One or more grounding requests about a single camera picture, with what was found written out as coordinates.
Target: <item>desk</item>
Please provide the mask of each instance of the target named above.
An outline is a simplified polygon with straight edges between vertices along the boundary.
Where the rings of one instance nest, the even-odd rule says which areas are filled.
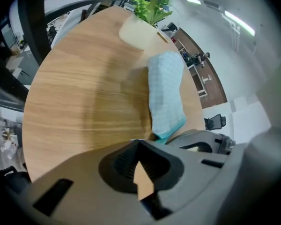
[[[184,47],[183,43],[178,39],[178,41],[175,43],[177,49],[179,50],[181,56],[183,56],[184,53],[189,53],[188,50],[186,49],[186,47]],[[197,91],[198,91],[198,95],[199,97],[204,97],[207,96],[207,92],[205,90],[205,86],[203,84],[203,78],[201,79],[200,74],[198,73],[196,66],[190,65],[188,67],[188,70],[190,71],[193,81],[196,85]]]
[[[114,6],[91,16],[69,31],[40,66],[23,118],[24,156],[32,181],[73,155],[152,138],[147,60],[178,50],[157,34],[146,51],[122,42],[118,31],[130,14]],[[186,65],[180,94],[187,122],[175,135],[205,129]]]

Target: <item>wood grain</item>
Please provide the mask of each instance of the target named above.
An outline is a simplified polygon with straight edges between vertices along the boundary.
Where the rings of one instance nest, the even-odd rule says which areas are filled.
[[[91,16],[68,32],[40,66],[23,119],[24,155],[32,181],[81,152],[153,138],[147,60],[178,50],[157,34],[146,51],[122,42],[118,31],[130,14],[114,6]],[[180,93],[187,122],[175,135],[205,129],[186,65]]]

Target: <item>office chair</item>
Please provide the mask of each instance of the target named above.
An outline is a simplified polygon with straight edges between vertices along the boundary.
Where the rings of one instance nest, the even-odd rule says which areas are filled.
[[[18,172],[15,167],[0,170],[0,183],[20,194],[30,183],[28,172]]]
[[[220,114],[214,116],[213,118],[204,119],[206,130],[221,129],[226,126],[226,117],[222,117]]]

